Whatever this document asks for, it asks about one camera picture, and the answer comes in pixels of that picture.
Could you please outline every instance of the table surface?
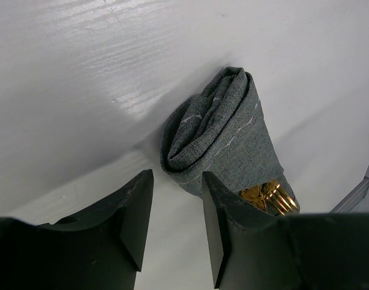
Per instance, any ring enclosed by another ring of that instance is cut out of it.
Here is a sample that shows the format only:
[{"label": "table surface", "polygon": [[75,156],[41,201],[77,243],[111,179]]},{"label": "table surface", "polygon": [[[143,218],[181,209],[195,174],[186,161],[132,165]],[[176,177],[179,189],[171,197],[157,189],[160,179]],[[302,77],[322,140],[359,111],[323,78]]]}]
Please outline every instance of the table surface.
[{"label": "table surface", "polygon": [[369,163],[369,1],[0,0],[0,216],[56,222],[155,175],[136,289],[212,289],[201,199],[160,169],[170,113],[253,75],[302,212]]}]

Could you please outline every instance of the folded cloth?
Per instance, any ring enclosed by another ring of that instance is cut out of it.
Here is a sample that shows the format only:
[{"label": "folded cloth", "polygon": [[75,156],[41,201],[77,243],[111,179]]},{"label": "folded cloth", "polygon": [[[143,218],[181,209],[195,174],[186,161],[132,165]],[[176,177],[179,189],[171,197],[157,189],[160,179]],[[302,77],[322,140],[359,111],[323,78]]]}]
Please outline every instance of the folded cloth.
[{"label": "folded cloth", "polygon": [[160,150],[162,169],[181,188],[202,196],[202,172],[231,191],[278,179],[295,197],[270,140],[252,76],[243,68],[220,71],[200,95],[170,116]]}]

